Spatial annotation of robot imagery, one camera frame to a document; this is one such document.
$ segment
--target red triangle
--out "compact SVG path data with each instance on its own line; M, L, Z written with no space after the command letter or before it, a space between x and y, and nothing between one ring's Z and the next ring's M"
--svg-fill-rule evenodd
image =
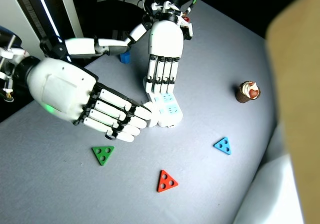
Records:
M178 182L173 179L165 170L161 170L159 184L158 184L158 193L166 191L170 188L178 186Z

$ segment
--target cupcake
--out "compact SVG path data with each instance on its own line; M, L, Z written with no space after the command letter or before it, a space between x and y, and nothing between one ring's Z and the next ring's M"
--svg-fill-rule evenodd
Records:
M240 103L246 103L249 100L255 100L260 96L260 89L256 82L246 81L242 83L235 94L235 98Z

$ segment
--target whipped cream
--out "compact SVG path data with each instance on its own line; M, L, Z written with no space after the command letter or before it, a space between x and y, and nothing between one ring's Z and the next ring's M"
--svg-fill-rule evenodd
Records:
M245 82L242 85L242 93L246 95L249 99L256 99L259 96L259 88L256 84L256 82Z

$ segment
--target table surface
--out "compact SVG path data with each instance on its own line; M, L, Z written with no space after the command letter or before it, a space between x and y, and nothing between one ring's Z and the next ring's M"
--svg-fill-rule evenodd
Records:
M109 141L32 102L0 124L0 222L229 224L275 127L273 79L265 40L198 1L190 18L175 96L183 120L144 129L133 143ZM88 66L100 82L145 102L148 35L131 64L106 55ZM234 89L256 81L261 96L245 104ZM230 156L213 147L228 137ZM91 150L114 146L101 167ZM161 170L179 183L158 193Z

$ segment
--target green triangular block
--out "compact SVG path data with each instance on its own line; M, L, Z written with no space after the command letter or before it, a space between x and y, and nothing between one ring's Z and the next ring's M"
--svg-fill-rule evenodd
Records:
M92 148L101 166L104 166L109 159L114 147L94 147Z

